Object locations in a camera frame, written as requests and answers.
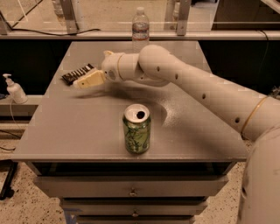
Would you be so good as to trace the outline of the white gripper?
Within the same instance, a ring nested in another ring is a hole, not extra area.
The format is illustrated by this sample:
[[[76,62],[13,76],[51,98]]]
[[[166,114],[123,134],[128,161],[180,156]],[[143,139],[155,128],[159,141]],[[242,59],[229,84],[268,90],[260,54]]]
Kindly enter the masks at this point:
[[[119,72],[119,61],[124,55],[123,52],[104,51],[104,60],[101,63],[101,70],[89,72],[73,82],[75,88],[91,88],[102,85],[106,78],[109,81],[122,81]]]

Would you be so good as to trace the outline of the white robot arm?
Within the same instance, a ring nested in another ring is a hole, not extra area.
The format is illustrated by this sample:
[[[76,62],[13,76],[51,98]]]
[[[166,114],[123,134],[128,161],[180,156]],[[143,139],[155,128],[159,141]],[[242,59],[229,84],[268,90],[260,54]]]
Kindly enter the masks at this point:
[[[250,140],[236,224],[280,224],[279,100],[191,66],[159,45],[139,53],[104,53],[100,70],[76,80],[76,88],[105,81],[149,86],[173,83]]]

